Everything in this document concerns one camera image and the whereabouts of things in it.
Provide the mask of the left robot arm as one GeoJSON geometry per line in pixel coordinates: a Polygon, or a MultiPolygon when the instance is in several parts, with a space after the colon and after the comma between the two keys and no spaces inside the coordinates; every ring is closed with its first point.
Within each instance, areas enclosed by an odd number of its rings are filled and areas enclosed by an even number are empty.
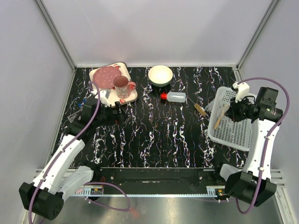
{"type": "Polygon", "coordinates": [[[90,161],[81,162],[68,177],[64,175],[98,127],[122,124],[127,117],[119,102],[112,107],[102,105],[99,99],[91,99],[83,105],[45,168],[31,183],[23,182],[19,188],[30,223],[33,213],[48,220],[55,219],[66,200],[84,185],[108,185],[101,176],[100,165],[90,161]]]}

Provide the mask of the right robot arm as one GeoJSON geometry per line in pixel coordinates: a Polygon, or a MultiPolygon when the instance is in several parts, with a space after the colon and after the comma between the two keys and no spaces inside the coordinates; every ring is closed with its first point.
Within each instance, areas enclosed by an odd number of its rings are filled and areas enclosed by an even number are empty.
{"type": "Polygon", "coordinates": [[[274,140],[279,130],[278,121],[283,111],[276,108],[278,90],[261,87],[254,102],[245,96],[241,101],[231,99],[225,116],[233,122],[249,119],[252,124],[252,138],[246,163],[241,171],[223,164],[212,173],[213,182],[223,185],[225,193],[258,207],[276,192],[271,183],[270,163],[274,140]]]}

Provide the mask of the clear test tube rack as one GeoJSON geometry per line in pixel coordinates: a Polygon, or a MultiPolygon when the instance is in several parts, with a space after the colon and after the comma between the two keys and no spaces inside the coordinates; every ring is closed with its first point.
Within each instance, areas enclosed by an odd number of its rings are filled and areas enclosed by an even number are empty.
{"type": "Polygon", "coordinates": [[[74,112],[73,114],[69,115],[67,117],[69,122],[72,123],[73,121],[80,120],[81,119],[81,113],[82,113],[82,111],[78,110],[78,111],[74,112]]]}

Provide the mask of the white plastic basket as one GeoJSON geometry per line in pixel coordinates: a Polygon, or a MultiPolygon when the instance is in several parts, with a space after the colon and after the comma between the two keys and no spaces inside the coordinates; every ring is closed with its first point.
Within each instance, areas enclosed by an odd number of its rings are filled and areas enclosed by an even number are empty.
{"type": "Polygon", "coordinates": [[[230,101],[235,95],[236,93],[231,88],[218,88],[214,100],[208,105],[208,110],[211,114],[207,135],[213,142],[246,152],[249,151],[252,136],[250,119],[233,122],[229,117],[224,115],[218,128],[214,130],[214,125],[220,115],[221,108],[224,105],[230,106],[230,101]]]}

